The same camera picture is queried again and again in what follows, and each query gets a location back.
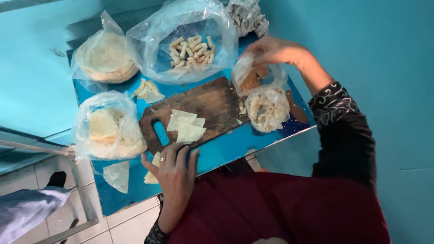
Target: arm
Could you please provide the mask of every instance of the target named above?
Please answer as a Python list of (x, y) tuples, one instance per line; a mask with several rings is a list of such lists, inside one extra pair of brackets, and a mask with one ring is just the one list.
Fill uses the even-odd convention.
[(365, 116), (344, 87), (336, 82), (303, 45), (265, 36), (246, 52), (253, 52), (254, 65), (294, 65), (312, 94), (309, 106), (321, 137), (319, 162), (314, 177), (342, 177), (375, 190), (375, 141)]
[(142, 154), (141, 163), (157, 178), (164, 195), (163, 208), (145, 244), (166, 243), (169, 233), (175, 229), (187, 207), (193, 191), (199, 150), (191, 153), (187, 168), (186, 158), (190, 148), (183, 146), (174, 143), (166, 147), (160, 155), (160, 167), (153, 165)]

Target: blue tabletop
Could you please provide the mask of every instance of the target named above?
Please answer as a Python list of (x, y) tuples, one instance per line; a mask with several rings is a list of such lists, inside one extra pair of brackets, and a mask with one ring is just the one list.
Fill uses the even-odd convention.
[[(245, 48), (255, 40), (257, 40), (257, 37), (253, 34), (249, 34), (246, 37), (240, 38), (239, 54), (241, 54)], [(208, 77), (205, 80), (186, 84), (184, 86), (168, 86), (159, 83), (156, 84), (162, 94), (164, 94), (166, 97), (170, 97), (222, 76), (225, 76), (230, 80), (230, 71), (230, 69), (226, 69), (216, 73), (211, 77)], [(132, 93), (138, 88), (141, 78), (148, 80), (148, 77), (142, 75), (139, 72), (127, 82), (117, 85), (109, 85), (108, 87), (109, 90), (116, 90), (119, 92), (128, 91), (129, 93)], [(79, 104), (83, 103), (84, 100), (94, 95), (93, 93), (84, 89), (78, 80), (73, 80), (73, 82)], [(292, 94), (295, 102), (305, 111), (309, 117), (309, 121), (312, 123), (311, 125), (299, 123), (291, 115), (291, 118), (287, 122), (283, 123), (283, 130), (277, 130), (265, 134), (253, 129), (250, 122), (246, 123), (233, 130), (232, 133), (224, 134), (198, 147), (198, 149), (201, 150), (201, 154), (197, 162), (197, 173), (200, 175), (211, 171), (226, 163), (241, 158), (247, 153), (262, 149), (277, 140), (281, 140), (303, 129), (306, 129), (309, 126), (312, 126), (314, 121), (313, 116), (306, 104), (303, 102), (301, 95), (295, 88), (291, 79), (288, 79), (288, 86), (293, 91)], [(137, 114), (138, 119), (140, 119), (144, 109), (150, 104), (146, 104), (143, 99), (134, 100), (134, 102), (137, 104)], [(148, 156), (149, 160), (152, 160), (153, 156), (149, 152), (146, 152), (146, 155)], [(101, 202), (102, 214), (104, 216), (112, 215), (122, 208), (155, 196), (161, 192), (160, 185), (147, 185), (143, 182), (143, 178), (148, 171), (141, 165), (140, 157), (130, 159), (130, 173), (128, 182), (129, 187), (127, 194), (121, 193), (110, 186), (102, 177), (103, 168), (117, 162), (120, 161), (92, 161), (94, 166), (95, 183)]]

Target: cutting board handle hole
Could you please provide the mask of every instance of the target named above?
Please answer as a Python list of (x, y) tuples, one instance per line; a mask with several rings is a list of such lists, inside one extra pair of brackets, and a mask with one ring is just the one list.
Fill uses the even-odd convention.
[(166, 146), (167, 144), (169, 144), (169, 138), (166, 135), (166, 130), (164, 129), (163, 124), (159, 119), (155, 119), (152, 121), (152, 128), (157, 134), (161, 145)]

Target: embroidered sleeve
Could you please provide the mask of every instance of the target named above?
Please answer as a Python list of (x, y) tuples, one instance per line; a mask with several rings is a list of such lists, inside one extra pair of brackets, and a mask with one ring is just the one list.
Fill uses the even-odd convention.
[(375, 140), (347, 90), (335, 82), (312, 98), (309, 106), (322, 147), (312, 176), (347, 178), (375, 191)]
[(334, 82), (321, 90), (310, 100), (309, 107), (320, 128), (340, 120), (349, 112), (364, 116), (357, 108), (353, 98), (348, 95), (347, 90), (339, 82)]
[(155, 221), (148, 236), (145, 239), (145, 244), (162, 244), (167, 243), (169, 235), (164, 233), (158, 226), (158, 219)]

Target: clear plastic bag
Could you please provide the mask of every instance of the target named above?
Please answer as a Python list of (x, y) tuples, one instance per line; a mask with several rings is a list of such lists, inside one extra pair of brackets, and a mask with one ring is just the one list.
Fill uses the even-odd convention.
[(249, 95), (259, 86), (274, 89), (287, 83), (288, 75), (280, 64), (267, 64), (255, 68), (252, 64), (253, 53), (247, 53), (232, 68), (232, 83), (239, 97)]
[(269, 133), (283, 129), (282, 122), (289, 119), (289, 103), (282, 88), (256, 88), (249, 94), (244, 104), (250, 122), (259, 132)]
[[(96, 121), (101, 127), (116, 122), (112, 137), (91, 132), (93, 113), (110, 116), (109, 121)], [(134, 158), (147, 149), (137, 121), (136, 104), (126, 95), (117, 92), (102, 92), (86, 99), (79, 107), (71, 136), (76, 144), (76, 160), (127, 159)]]
[(138, 72), (122, 29), (106, 11), (101, 22), (103, 30), (90, 36), (71, 59), (71, 77), (93, 93), (108, 91), (106, 84), (122, 83)]
[[(172, 69), (169, 44), (179, 37), (211, 36), (215, 55), (208, 65)], [(177, 85), (203, 80), (231, 68), (238, 56), (238, 34), (223, 4), (218, 0), (177, 0), (163, 6), (127, 32), (128, 49), (147, 77)]]

